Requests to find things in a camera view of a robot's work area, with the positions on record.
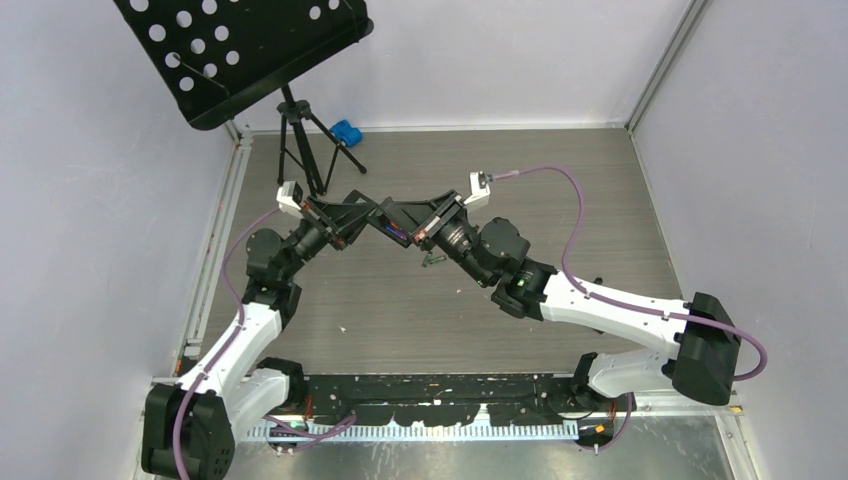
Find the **black remote control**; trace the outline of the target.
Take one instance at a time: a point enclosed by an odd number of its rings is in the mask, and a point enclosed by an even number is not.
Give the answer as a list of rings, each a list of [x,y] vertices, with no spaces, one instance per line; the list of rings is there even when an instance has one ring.
[[[403,248],[412,244],[408,233],[382,210],[375,210],[368,219],[370,225]]]

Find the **dark green battery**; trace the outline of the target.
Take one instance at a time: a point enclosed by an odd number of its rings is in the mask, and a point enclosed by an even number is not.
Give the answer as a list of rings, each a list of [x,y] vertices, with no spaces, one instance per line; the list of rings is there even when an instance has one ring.
[[[423,268],[427,268],[431,265],[435,265],[435,264],[438,264],[440,262],[443,262],[446,259],[447,259],[447,257],[445,255],[433,255],[431,253],[428,253],[428,254],[425,255],[424,259],[422,260],[421,266]]]

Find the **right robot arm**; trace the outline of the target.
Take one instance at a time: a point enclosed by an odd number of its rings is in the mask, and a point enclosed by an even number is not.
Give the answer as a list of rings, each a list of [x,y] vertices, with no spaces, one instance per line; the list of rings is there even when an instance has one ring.
[[[492,288],[492,302],[513,317],[579,325],[639,344],[624,354],[581,356],[570,385],[580,408],[666,389],[707,405],[729,403],[741,338],[716,297],[698,292],[690,301],[663,300],[570,277],[529,257],[530,242],[509,220],[472,225],[454,191],[425,201],[387,198],[372,223],[404,247],[440,248]]]

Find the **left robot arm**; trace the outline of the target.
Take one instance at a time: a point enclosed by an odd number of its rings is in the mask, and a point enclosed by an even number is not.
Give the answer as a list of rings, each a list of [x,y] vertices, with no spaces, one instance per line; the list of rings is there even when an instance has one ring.
[[[376,203],[358,191],[342,202],[302,198],[294,183],[235,243],[247,253],[248,283],[229,290],[236,314],[207,353],[171,383],[156,383],[144,407],[140,467],[172,479],[222,479],[238,440],[274,408],[298,412],[307,389],[295,363],[271,359],[249,370],[293,318],[301,296],[294,277],[324,247],[342,250]]]

